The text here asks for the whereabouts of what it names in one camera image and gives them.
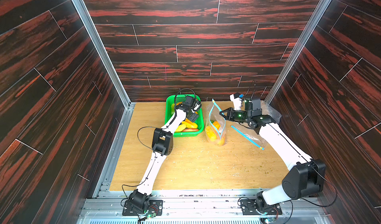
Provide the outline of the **clear zip-top bag blue zipper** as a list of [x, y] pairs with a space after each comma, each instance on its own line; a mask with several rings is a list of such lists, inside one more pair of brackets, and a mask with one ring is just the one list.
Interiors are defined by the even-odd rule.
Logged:
[[[205, 128], [209, 125], [212, 128], [215, 129], [215, 133], [217, 135], [217, 139], [220, 139], [221, 137], [225, 137], [226, 141], [226, 120], [219, 114], [221, 112], [221, 108], [218, 106], [218, 104], [212, 99], [211, 104], [208, 105], [206, 109], [206, 122], [205, 122]], [[209, 143], [215, 145], [214, 142], [210, 142], [207, 135], [206, 139]]]

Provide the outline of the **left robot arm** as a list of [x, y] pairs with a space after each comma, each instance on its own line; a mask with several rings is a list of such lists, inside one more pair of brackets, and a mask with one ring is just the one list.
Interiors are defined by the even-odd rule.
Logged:
[[185, 100], [180, 104], [176, 99], [177, 95], [174, 98], [174, 114], [161, 128], [154, 130], [150, 162], [140, 184], [136, 185], [136, 189], [126, 201], [126, 205], [138, 215], [143, 215], [149, 210], [153, 185], [162, 164], [173, 150], [173, 135], [176, 129], [186, 119], [195, 122], [198, 118], [196, 112], [201, 109], [201, 101], [197, 99], [196, 95], [186, 95]]

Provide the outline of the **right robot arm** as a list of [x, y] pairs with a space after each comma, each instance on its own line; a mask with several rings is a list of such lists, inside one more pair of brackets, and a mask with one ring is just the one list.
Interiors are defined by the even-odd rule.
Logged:
[[314, 160], [287, 137], [278, 125], [280, 113], [259, 98], [247, 99], [235, 93], [230, 95], [230, 100], [234, 106], [221, 111], [220, 115], [255, 131], [274, 149], [288, 169], [280, 185], [256, 195], [257, 211], [267, 214], [279, 203], [322, 192], [325, 163]]

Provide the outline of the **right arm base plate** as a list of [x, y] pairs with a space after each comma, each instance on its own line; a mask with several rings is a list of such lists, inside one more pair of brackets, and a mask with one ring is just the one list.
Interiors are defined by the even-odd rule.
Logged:
[[268, 205], [263, 199], [249, 199], [247, 197], [239, 198], [238, 206], [244, 216], [280, 216], [282, 215], [282, 210], [279, 204]]

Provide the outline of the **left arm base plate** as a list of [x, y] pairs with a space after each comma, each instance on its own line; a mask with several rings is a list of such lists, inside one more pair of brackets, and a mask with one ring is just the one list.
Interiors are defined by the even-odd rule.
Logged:
[[148, 216], [149, 218], [161, 216], [163, 213], [163, 200], [150, 199], [147, 203], [143, 204], [142, 208], [133, 205], [130, 201], [126, 200], [123, 204], [122, 216]]

